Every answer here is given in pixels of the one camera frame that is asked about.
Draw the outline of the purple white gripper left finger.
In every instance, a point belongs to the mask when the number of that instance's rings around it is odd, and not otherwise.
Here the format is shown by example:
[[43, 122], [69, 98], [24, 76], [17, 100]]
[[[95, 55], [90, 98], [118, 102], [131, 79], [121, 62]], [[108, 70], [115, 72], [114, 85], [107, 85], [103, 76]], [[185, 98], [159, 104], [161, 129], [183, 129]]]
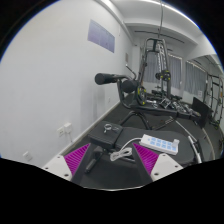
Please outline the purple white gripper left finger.
[[78, 170], [89, 146], [90, 144], [86, 144], [65, 156], [56, 155], [42, 169], [70, 181]]

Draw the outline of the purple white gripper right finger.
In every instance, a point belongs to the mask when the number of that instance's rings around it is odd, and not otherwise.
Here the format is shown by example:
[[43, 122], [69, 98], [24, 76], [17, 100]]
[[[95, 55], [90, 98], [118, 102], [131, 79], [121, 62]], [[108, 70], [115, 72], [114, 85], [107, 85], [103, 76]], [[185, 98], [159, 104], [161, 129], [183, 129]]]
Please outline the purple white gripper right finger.
[[133, 146], [135, 161], [143, 166], [145, 173], [152, 181], [159, 180], [183, 169], [180, 164], [166, 153], [157, 154], [136, 143]]

